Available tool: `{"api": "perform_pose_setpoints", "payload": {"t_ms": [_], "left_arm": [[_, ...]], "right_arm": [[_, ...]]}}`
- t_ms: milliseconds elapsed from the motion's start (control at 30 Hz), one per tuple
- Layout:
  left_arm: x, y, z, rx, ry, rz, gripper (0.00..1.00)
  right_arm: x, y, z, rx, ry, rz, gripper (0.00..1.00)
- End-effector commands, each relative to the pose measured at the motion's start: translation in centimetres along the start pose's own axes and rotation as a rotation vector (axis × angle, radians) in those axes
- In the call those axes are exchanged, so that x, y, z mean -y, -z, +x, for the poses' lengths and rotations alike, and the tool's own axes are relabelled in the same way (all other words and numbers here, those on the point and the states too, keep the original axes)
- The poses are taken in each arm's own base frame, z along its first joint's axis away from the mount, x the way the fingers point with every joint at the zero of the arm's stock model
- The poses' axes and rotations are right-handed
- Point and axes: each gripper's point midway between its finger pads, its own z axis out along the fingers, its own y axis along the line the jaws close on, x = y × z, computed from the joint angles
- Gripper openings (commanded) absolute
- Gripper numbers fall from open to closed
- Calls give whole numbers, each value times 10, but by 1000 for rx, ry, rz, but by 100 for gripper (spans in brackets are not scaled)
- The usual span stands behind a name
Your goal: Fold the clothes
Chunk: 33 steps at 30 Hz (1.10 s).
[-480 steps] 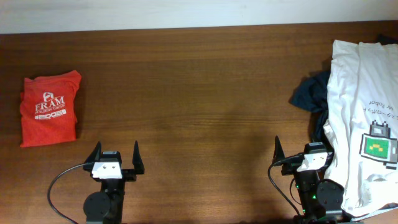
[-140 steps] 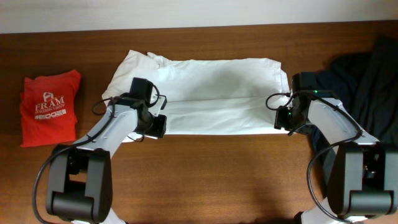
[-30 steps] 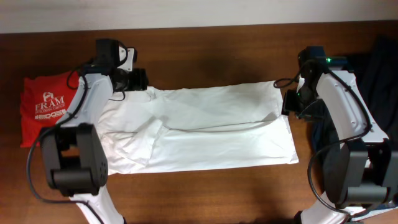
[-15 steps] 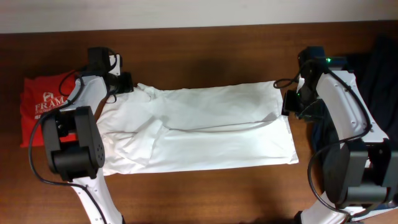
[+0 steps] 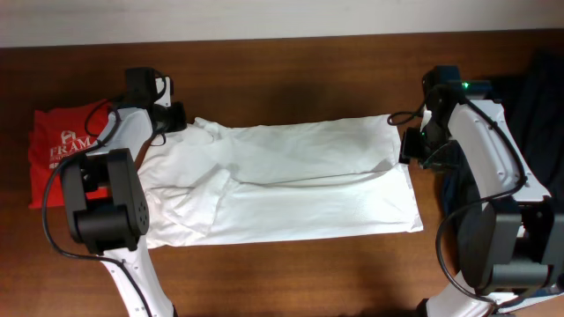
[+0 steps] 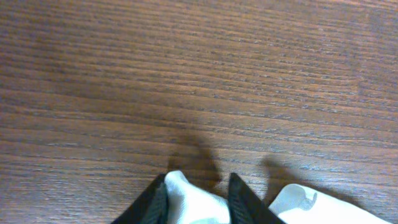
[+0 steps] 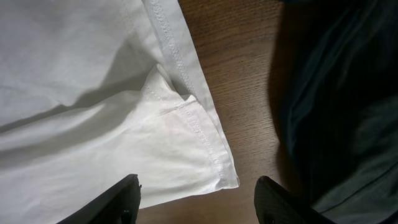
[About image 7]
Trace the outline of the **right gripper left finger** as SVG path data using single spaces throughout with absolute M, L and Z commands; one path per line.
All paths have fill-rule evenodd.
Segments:
M 135 224 L 141 202 L 141 185 L 129 174 L 59 224 Z

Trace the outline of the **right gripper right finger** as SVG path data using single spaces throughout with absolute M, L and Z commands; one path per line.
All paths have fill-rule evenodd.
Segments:
M 254 207 L 260 224 L 334 224 L 268 176 L 256 182 Z

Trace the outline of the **white t-shirt with robot print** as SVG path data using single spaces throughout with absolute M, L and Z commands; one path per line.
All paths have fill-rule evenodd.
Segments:
M 1 222 L 239 186 L 178 1 L 1 2 Z

